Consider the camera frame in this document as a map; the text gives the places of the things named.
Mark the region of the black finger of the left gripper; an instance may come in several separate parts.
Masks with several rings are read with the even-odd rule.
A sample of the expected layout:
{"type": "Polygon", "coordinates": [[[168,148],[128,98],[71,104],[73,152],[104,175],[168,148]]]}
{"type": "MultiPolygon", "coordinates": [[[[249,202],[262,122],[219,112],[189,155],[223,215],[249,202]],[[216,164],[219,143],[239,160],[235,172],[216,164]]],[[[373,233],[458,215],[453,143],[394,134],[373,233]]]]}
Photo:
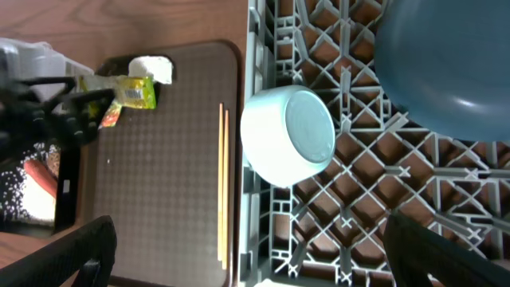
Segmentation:
{"type": "Polygon", "coordinates": [[[94,140],[103,115],[115,98],[113,89],[76,92],[74,77],[36,77],[15,81],[17,140],[94,140]],[[63,84],[48,100],[39,100],[35,85],[63,84]]]}

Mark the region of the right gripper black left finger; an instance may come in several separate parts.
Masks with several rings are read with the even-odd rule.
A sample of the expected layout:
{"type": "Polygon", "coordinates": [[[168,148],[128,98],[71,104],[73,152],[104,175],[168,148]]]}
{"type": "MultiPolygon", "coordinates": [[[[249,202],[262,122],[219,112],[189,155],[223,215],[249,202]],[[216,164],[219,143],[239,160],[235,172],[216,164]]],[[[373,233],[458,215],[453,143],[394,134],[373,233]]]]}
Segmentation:
{"type": "Polygon", "coordinates": [[[116,230],[101,216],[1,269],[2,286],[106,286],[115,263],[116,230]]]}

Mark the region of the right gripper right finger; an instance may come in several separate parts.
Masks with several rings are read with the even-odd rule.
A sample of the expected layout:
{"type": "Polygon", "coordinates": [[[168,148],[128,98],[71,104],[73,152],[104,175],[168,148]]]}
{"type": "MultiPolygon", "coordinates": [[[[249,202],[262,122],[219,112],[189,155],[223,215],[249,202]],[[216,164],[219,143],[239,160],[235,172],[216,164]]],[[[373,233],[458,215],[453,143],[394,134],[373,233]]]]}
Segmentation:
{"type": "Polygon", "coordinates": [[[509,271],[392,213],[383,235],[386,257],[397,286],[508,286],[509,271]]]}

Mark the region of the green yellow snack wrapper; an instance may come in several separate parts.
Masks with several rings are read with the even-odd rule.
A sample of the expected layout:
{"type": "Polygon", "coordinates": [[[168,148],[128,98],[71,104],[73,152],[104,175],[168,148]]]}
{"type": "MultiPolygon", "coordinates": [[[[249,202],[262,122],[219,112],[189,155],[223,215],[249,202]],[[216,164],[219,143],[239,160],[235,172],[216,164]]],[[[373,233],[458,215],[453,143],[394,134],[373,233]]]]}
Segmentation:
{"type": "Polygon", "coordinates": [[[154,83],[150,77],[87,75],[79,76],[78,84],[83,92],[106,88],[114,90],[115,98],[103,115],[101,128],[115,127],[122,108],[155,109],[157,106],[154,83]]]}

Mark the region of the orange carrot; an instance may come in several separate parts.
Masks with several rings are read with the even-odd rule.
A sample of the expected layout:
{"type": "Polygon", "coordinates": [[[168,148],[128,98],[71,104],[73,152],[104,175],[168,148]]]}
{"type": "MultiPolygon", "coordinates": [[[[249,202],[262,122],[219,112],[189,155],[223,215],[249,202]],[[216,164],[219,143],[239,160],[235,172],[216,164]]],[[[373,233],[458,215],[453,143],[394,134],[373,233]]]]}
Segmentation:
{"type": "Polygon", "coordinates": [[[57,198],[57,181],[39,160],[30,159],[23,163],[25,172],[49,195],[57,198]]]}

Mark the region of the white tissue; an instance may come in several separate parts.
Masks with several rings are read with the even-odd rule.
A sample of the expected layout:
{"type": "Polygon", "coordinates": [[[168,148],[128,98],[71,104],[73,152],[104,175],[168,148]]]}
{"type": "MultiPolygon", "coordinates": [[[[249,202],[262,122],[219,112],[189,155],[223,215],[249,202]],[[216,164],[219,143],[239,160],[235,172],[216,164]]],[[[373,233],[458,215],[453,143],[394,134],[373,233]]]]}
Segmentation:
{"type": "Polygon", "coordinates": [[[128,64],[128,76],[150,77],[160,84],[171,85],[173,82],[173,68],[173,63],[167,57],[135,57],[128,64]]]}

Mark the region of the wooden chopstick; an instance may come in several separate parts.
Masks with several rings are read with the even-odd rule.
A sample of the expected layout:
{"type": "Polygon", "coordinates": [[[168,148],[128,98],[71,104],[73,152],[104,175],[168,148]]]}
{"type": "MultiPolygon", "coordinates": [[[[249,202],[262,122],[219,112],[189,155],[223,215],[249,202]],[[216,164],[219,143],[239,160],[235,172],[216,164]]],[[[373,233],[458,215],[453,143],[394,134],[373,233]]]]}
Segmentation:
{"type": "Polygon", "coordinates": [[[223,190],[223,140],[224,140],[224,104],[219,104],[219,119],[218,119],[218,260],[223,260],[223,205],[222,205],[222,190],[223,190]]]}
{"type": "Polygon", "coordinates": [[[224,117],[224,145],[223,145],[223,261],[222,268],[228,267],[228,241],[229,241],[229,176],[230,176],[230,111],[225,110],[224,117]]]}

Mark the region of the light blue large bowl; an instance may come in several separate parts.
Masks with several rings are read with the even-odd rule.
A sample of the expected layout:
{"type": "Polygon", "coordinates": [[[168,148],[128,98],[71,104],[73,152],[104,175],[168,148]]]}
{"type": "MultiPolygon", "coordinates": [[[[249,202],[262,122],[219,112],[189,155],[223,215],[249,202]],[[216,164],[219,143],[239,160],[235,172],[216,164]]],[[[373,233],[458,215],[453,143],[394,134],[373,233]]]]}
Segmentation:
{"type": "Polygon", "coordinates": [[[290,187],[324,171],[335,151],[328,108],[301,85],[252,95],[245,102],[240,132],[252,169],[277,187],[290,187]]]}

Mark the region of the dark blue plate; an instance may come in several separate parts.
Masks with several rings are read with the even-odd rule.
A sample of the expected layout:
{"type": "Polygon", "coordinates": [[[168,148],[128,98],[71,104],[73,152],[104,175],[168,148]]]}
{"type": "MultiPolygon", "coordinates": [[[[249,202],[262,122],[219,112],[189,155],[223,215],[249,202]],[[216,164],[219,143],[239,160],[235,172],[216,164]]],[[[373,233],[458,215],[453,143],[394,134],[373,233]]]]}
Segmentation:
{"type": "Polygon", "coordinates": [[[391,2],[375,72],[416,124],[459,140],[508,140],[509,0],[391,2]]]}

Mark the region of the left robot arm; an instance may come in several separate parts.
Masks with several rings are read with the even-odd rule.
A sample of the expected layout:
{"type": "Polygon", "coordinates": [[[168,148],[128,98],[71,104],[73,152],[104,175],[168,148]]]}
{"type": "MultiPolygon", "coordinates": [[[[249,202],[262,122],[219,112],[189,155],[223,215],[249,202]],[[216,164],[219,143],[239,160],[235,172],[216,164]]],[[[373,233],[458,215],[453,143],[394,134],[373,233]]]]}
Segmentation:
{"type": "Polygon", "coordinates": [[[91,143],[115,90],[76,92],[73,77],[1,78],[1,164],[19,160],[34,144],[50,142],[62,149],[91,143]],[[34,85],[63,84],[52,98],[41,101],[34,85]]]}

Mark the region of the black waste tray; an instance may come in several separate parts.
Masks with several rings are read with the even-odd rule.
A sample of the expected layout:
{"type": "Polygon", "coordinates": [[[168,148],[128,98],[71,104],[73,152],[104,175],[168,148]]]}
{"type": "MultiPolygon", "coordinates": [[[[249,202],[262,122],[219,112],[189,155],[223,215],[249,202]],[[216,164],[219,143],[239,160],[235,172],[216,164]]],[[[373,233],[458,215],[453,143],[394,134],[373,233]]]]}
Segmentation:
{"type": "MultiPolygon", "coordinates": [[[[16,158],[20,157],[20,155],[1,165],[1,169],[15,161],[16,158]]],[[[22,222],[9,222],[1,218],[1,231],[8,234],[20,234],[35,238],[48,238],[71,227],[76,221],[79,173],[80,149],[61,149],[54,225],[40,226],[22,222]]]]}

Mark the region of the grey dishwasher rack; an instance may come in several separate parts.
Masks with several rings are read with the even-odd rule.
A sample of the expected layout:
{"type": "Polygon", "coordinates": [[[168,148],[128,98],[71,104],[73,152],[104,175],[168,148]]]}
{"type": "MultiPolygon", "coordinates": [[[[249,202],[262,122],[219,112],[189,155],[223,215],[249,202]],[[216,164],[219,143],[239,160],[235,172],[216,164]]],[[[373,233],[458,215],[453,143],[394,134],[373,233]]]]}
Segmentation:
{"type": "Polygon", "coordinates": [[[438,135],[391,104],[373,59],[386,6],[249,2],[245,95],[312,89],[336,146],[324,171],[290,187],[244,164],[238,285],[393,285],[383,246],[393,210],[483,258],[508,259],[509,146],[438,135]]]}

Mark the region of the clear plastic bin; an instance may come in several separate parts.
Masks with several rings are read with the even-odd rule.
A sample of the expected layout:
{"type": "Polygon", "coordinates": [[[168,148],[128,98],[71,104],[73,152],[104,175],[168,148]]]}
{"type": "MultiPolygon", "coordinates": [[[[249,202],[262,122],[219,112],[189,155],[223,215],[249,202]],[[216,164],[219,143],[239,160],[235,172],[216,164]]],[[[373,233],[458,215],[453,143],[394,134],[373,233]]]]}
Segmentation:
{"type": "Polygon", "coordinates": [[[94,71],[54,50],[47,42],[1,38],[1,85],[36,77],[75,77],[94,71]]]}

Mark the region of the white rice pile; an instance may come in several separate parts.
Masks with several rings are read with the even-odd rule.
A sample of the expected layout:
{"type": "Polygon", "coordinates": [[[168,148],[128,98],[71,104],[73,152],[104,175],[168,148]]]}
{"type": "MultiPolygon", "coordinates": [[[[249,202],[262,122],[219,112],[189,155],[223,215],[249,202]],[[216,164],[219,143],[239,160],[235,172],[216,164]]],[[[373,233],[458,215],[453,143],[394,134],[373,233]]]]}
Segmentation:
{"type": "Polygon", "coordinates": [[[26,173],[23,163],[30,159],[39,160],[58,180],[61,149],[53,144],[34,144],[1,169],[1,218],[9,222],[53,226],[57,199],[26,173]]]}

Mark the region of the brown serving tray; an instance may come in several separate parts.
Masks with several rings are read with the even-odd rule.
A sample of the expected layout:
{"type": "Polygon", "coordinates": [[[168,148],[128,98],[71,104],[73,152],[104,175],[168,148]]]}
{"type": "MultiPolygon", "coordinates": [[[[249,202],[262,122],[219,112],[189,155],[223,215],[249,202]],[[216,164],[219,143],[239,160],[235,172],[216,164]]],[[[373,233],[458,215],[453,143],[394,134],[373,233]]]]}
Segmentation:
{"type": "Polygon", "coordinates": [[[233,47],[210,42],[159,48],[174,81],[155,109],[125,108],[88,149],[81,216],[108,215],[117,286],[229,286],[218,253],[219,109],[236,114],[233,47]]]}

